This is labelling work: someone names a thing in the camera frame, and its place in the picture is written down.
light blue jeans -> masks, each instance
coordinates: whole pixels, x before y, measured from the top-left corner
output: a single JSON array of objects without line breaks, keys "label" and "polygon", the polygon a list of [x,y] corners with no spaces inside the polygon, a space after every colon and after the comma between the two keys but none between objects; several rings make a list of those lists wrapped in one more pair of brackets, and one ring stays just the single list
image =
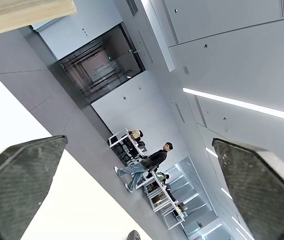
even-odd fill
[{"label": "light blue jeans", "polygon": [[133,180],[128,184],[128,188],[133,191],[136,184],[139,182],[143,173],[146,172],[145,167],[139,162],[134,165],[130,165],[126,168],[118,169],[118,176],[123,176],[125,174],[134,174]]}]

person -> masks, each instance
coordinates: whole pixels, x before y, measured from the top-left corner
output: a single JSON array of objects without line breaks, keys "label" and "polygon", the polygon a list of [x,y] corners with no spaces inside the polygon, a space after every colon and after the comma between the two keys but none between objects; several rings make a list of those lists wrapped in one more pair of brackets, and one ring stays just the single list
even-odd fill
[{"label": "person", "polygon": [[[162,173],[162,172],[159,172],[159,173],[157,173],[156,175],[157,175],[157,178],[161,181],[162,185],[163,185],[164,187],[166,187],[166,180],[168,180],[168,179],[170,178],[170,175],[169,175],[169,174],[164,174],[164,173]],[[151,186],[151,188],[152,188],[152,190],[150,191],[150,193],[151,193],[152,191],[154,191],[156,188],[159,187],[157,182],[152,183],[150,186]]]},{"label": "person", "polygon": [[[130,135],[131,139],[136,145],[141,140],[141,138],[144,136],[141,130],[128,131],[128,134]],[[125,138],[123,140],[123,144],[126,145],[128,148],[132,146],[132,142],[128,138]]]},{"label": "person", "polygon": [[130,135],[132,140],[138,140],[137,142],[139,142],[141,138],[144,136],[141,130],[132,130],[129,131],[128,134]]},{"label": "person", "polygon": [[168,184],[168,183],[166,184],[166,191],[167,191],[168,195],[171,197],[172,201],[173,201],[173,202],[176,202],[175,197],[173,197],[173,195],[172,195],[172,193],[171,193],[171,186],[170,186],[170,184]]},{"label": "person", "polygon": [[143,174],[157,168],[166,159],[167,153],[171,150],[173,150],[173,145],[172,143],[167,142],[163,146],[163,149],[153,153],[150,156],[144,156],[143,159],[137,164],[130,165],[122,169],[118,169],[118,167],[115,166],[114,171],[119,177],[125,174],[134,174],[133,180],[129,184],[125,184],[127,190],[132,193]]}]

dark jacket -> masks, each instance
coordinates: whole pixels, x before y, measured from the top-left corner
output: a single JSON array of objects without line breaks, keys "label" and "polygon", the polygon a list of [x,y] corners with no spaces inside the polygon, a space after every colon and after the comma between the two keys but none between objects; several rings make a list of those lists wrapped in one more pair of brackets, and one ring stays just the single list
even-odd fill
[{"label": "dark jacket", "polygon": [[144,156],[145,159],[141,160],[141,164],[146,169],[152,170],[158,167],[166,159],[166,156],[167,151],[160,150],[153,153],[151,156]]}]

white sneaker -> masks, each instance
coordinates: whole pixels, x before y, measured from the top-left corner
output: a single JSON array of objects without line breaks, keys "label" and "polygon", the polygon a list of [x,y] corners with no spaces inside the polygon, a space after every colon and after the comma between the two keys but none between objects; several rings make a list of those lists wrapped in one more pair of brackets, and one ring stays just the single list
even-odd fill
[{"label": "white sneaker", "polygon": [[125,187],[126,187],[126,189],[127,189],[130,193],[133,192],[132,190],[130,190],[130,189],[128,188],[128,184],[127,184],[127,183],[125,184]]},{"label": "white sneaker", "polygon": [[118,167],[115,166],[114,167],[114,171],[116,172],[116,175],[118,176],[118,172],[117,172],[118,171]]}]

dark gray panel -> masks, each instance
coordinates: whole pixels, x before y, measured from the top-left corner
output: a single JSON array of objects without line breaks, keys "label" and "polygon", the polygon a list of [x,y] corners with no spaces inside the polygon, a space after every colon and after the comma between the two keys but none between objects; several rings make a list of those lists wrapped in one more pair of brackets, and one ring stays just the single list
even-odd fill
[{"label": "dark gray panel", "polygon": [[30,46],[20,47],[0,41],[0,74],[46,69]]},{"label": "dark gray panel", "polygon": [[20,47],[29,48],[29,44],[25,40],[25,38],[19,33],[18,30],[8,31],[0,34],[0,41],[14,44]]}]

